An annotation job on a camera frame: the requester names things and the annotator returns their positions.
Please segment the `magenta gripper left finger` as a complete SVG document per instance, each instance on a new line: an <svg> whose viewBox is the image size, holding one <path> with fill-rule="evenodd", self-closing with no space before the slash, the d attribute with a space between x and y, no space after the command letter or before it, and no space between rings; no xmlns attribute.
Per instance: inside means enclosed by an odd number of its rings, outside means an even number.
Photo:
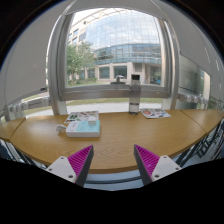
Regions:
<svg viewBox="0 0 224 224"><path fill-rule="evenodd" d="M65 180L83 186L94 156L93 146L87 146L69 157L60 156L47 171Z"/></svg>

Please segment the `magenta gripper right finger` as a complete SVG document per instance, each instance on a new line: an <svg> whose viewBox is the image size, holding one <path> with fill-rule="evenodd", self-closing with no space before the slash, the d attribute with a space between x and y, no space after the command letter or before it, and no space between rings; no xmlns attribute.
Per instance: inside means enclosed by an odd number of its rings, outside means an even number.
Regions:
<svg viewBox="0 0 224 224"><path fill-rule="evenodd" d="M144 185L181 170L169 156L158 156L139 145L134 145L134 157Z"/></svg>

